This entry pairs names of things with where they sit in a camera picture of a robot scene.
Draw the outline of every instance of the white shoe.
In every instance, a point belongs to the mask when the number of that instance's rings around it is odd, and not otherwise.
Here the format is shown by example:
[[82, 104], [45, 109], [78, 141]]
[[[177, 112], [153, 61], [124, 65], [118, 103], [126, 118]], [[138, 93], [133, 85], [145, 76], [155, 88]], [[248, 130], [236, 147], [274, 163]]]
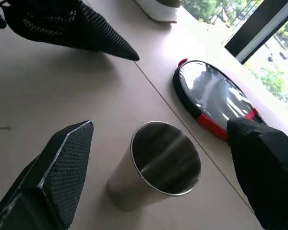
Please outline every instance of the white shoe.
[[177, 23], [181, 0], [135, 0], [150, 18], [158, 22]]

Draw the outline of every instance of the cup rim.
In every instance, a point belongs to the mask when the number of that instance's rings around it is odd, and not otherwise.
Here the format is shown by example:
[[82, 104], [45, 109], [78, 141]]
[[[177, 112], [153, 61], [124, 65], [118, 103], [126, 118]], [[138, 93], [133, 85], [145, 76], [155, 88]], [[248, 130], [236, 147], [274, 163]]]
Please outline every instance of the cup rim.
[[[179, 130], [183, 135], [185, 135], [185, 136], [188, 138], [188, 140], [192, 143], [192, 141], [190, 140], [190, 138], [189, 138], [186, 134], [184, 134], [179, 128], [175, 127], [174, 125], [172, 125], [172, 124], [170, 124], [170, 123], [168, 123], [168, 122], [163, 122], [163, 121], [150, 121], [150, 122], [146, 122], [145, 124], [141, 125], [140, 127], [138, 127], [138, 128], [136, 129], [136, 131], [135, 131], [135, 132], [133, 133], [133, 135], [132, 135], [131, 143], [130, 143], [130, 151], [129, 151], [129, 153], [130, 153], [130, 155], [131, 155], [132, 163], [133, 163], [133, 165], [134, 165], [137, 173], [139, 174], [139, 176], [144, 180], [144, 182], [145, 182], [148, 186], [152, 187], [153, 189], [155, 189], [156, 191], [158, 191], [158, 192], [160, 192], [160, 193], [162, 193], [162, 194], [164, 194], [164, 195], [167, 195], [167, 196], [183, 196], [183, 195], [185, 195], [185, 194], [190, 193], [190, 192], [195, 188], [195, 186], [196, 186], [198, 183], [195, 183], [192, 188], [190, 188], [190, 189], [188, 189], [187, 191], [182, 192], [182, 193], [177, 193], [177, 194], [167, 193], [167, 192], [164, 192], [164, 191], [162, 191], [162, 190], [154, 187], [153, 185], [151, 185], [151, 184], [144, 178], [144, 176], [141, 174], [140, 170], [138, 169], [138, 167], [137, 167], [137, 165], [136, 165], [136, 163], [135, 163], [134, 157], [133, 157], [133, 150], [132, 150], [133, 140], [134, 140], [135, 136], [137, 135], [137, 133], [138, 133], [142, 128], [144, 128], [145, 126], [150, 125], [150, 124], [166, 124], [166, 125], [172, 126], [173, 128]], [[194, 147], [194, 149], [195, 149], [195, 151], [196, 151], [196, 153], [197, 153], [197, 155], [198, 155], [198, 157], [199, 157], [198, 151], [196, 150], [196, 148], [195, 148], [194, 145], [193, 145], [193, 147]]]

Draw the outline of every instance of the white table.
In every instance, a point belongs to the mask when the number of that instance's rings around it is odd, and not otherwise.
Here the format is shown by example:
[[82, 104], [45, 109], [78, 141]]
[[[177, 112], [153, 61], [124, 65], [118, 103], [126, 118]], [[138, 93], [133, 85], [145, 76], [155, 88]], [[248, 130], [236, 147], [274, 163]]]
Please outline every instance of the white table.
[[[0, 31], [0, 128], [11, 127], [0, 129], [0, 200], [56, 131], [92, 119], [87, 177], [72, 230], [260, 229], [235, 177], [227, 143], [197, 125], [171, 86], [178, 61], [191, 55], [205, 60], [207, 49], [179, 24], [150, 21], [132, 0], [89, 2], [141, 60], [27, 41], [9, 28]], [[153, 120], [169, 122], [192, 139], [202, 162], [201, 180], [185, 197], [121, 212], [111, 204], [106, 182], [135, 129]]]

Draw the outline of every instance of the stainless steel cup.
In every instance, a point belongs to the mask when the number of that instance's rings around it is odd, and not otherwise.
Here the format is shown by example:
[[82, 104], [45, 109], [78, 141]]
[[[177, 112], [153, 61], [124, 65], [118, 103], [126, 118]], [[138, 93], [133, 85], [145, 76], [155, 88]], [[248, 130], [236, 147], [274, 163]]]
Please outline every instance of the stainless steel cup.
[[108, 193], [120, 209], [131, 211], [189, 193], [200, 173], [190, 139], [170, 124], [149, 122], [134, 133], [108, 181]]

